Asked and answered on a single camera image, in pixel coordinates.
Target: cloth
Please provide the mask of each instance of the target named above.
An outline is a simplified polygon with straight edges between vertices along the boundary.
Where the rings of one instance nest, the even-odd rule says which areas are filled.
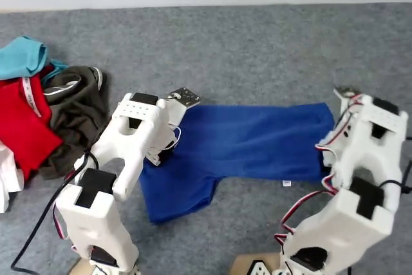
[[[101,80],[96,68],[72,66],[47,83],[44,95],[51,109],[50,127],[64,142],[39,169],[43,177],[69,173],[106,123],[107,109],[99,92]]]
[[[24,179],[62,142],[48,128],[52,115],[40,78],[0,81],[0,141],[10,148]]]
[[[43,86],[47,85],[48,81],[50,81],[54,76],[58,75],[61,71],[68,67],[67,64],[64,64],[63,62],[56,59],[52,59],[50,61],[50,64],[53,67],[53,70],[49,71],[44,77],[41,78],[41,84]]]
[[[200,105],[180,127],[172,157],[159,167],[146,160],[140,176],[153,223],[209,205],[225,177],[319,180],[323,165],[314,145],[333,128],[333,117],[326,104]]]
[[[47,59],[47,47],[29,37],[18,37],[0,49],[0,80],[32,77],[41,71]]]
[[[4,183],[4,189],[8,193],[22,191],[24,187],[24,175],[18,169],[14,154],[10,148],[0,141],[0,178]]]

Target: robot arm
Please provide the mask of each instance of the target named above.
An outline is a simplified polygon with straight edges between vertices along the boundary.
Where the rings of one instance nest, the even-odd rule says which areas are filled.
[[[337,274],[389,236],[401,193],[399,168],[407,113],[384,100],[352,94],[342,98],[342,117],[316,145],[331,167],[333,195],[319,213],[288,233],[281,269],[274,274]],[[369,171],[373,183],[354,175]]]
[[[120,221],[117,202],[129,198],[145,157],[158,166],[176,146],[173,129],[186,109],[200,101],[189,90],[182,91],[197,99],[183,104],[174,97],[126,94],[90,151],[99,166],[114,158],[124,159],[123,170],[119,176],[101,171],[89,157],[75,184],[68,185],[56,201],[73,248],[107,275],[139,274],[135,266],[138,249]],[[83,162],[84,156],[76,161],[75,168]]]

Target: red shirt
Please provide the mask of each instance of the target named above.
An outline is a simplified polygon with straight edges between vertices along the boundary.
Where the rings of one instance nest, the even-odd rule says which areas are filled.
[[[27,180],[62,143],[48,128],[52,112],[39,75],[0,81],[0,111],[0,140],[13,151]]]

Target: clothing label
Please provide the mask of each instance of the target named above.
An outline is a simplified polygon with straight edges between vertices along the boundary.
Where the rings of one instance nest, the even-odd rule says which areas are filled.
[[[34,101],[32,85],[30,84],[30,78],[23,77],[23,90],[24,94],[26,95],[26,100],[29,106],[32,107],[34,113],[37,114],[38,117],[41,117],[40,111],[37,109],[36,102]]]
[[[283,180],[282,181],[282,186],[283,187],[291,187],[292,186],[292,181],[291,180]]]

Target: gray carpet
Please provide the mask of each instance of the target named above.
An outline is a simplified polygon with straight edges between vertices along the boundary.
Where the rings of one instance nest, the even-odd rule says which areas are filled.
[[[25,34],[45,42],[53,58],[103,69],[109,73],[111,110],[127,91],[165,95],[184,85],[207,103],[325,101],[336,114],[332,86],[351,84],[412,113],[411,16],[412,4],[5,14],[0,15],[0,46]],[[409,155],[411,145],[404,148],[402,168]],[[0,274],[12,273],[9,264],[58,183],[36,177],[0,216]],[[159,226],[149,223],[137,187],[120,210],[140,249],[143,275],[224,275],[237,254],[278,251],[272,235],[280,218],[315,187],[226,179],[210,206]],[[292,223],[325,201],[309,202]],[[411,222],[412,196],[403,196],[393,235],[371,248],[354,274],[409,274]],[[47,217],[21,265],[65,274],[75,257]]]

